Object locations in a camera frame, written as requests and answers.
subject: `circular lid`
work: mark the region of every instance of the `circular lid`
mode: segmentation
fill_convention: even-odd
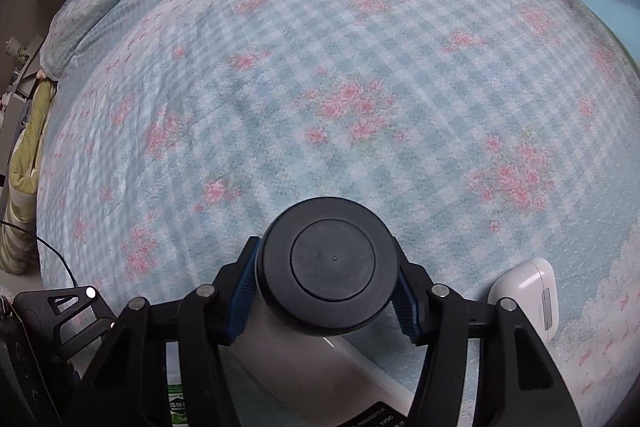
[[[260,242],[260,291],[297,330],[341,335],[388,303],[398,279],[394,239],[376,214],[354,201],[314,198],[280,214]]]

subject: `silver screw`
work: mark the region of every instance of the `silver screw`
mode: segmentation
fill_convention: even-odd
[[[502,306],[502,308],[507,310],[508,312],[512,312],[518,307],[516,301],[508,297],[500,300],[500,306]]]
[[[200,296],[200,297],[210,297],[213,295],[213,293],[215,293],[216,289],[213,288],[212,284],[203,284],[201,286],[198,286],[198,288],[196,289],[196,293]]]
[[[129,309],[133,311],[139,311],[145,307],[146,300],[144,297],[133,297],[129,301]]]
[[[444,284],[434,284],[431,287],[431,292],[438,297],[446,297],[449,295],[449,287]]]

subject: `black device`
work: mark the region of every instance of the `black device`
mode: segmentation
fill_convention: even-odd
[[[391,301],[402,332],[416,346],[428,344],[405,426],[456,427],[470,338],[481,339],[474,427],[580,426],[557,367],[515,301],[489,305],[434,284],[375,214],[340,198],[290,207],[263,238],[250,237],[212,284],[178,301],[135,297],[116,319],[93,287],[18,295],[9,322],[0,323],[0,382],[11,396],[37,388],[48,400],[0,396],[2,425],[170,427],[165,346],[178,341],[189,425],[239,427],[218,346],[244,330],[257,287],[278,317],[313,335],[361,328]],[[60,311],[69,298],[78,301]],[[88,306],[96,321],[60,342],[61,325]],[[102,345],[73,384],[66,359],[98,337]],[[16,357],[16,342],[27,339],[34,340],[29,356]],[[48,369],[31,372],[28,382],[14,378],[37,364]],[[57,385],[75,386],[70,400],[43,393]]]

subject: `white bottle with green label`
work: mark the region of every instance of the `white bottle with green label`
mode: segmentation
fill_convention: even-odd
[[[180,378],[180,357],[178,343],[166,343],[166,383],[169,392],[169,408],[173,425],[189,426],[187,411],[182,394],[182,379]]]

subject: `wire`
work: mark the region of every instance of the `wire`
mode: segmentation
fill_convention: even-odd
[[[40,241],[45,247],[49,248],[50,251],[52,251],[54,254],[56,254],[60,258],[60,261],[62,261],[62,264],[65,265],[66,272],[69,274],[69,277],[71,277],[71,282],[74,284],[74,288],[78,288],[78,281],[76,281],[76,278],[74,277],[73,273],[71,272],[71,269],[69,268],[69,265],[66,263],[65,258],[60,255],[60,252],[58,250],[53,248],[44,239],[39,238],[34,233],[29,232],[29,230],[25,230],[23,227],[18,227],[17,225],[14,225],[13,223],[9,223],[9,222],[5,221],[4,219],[0,219],[0,223],[2,225],[6,225],[8,227],[11,227],[12,229],[20,230],[22,233],[25,233],[25,234],[33,237],[36,241]]]

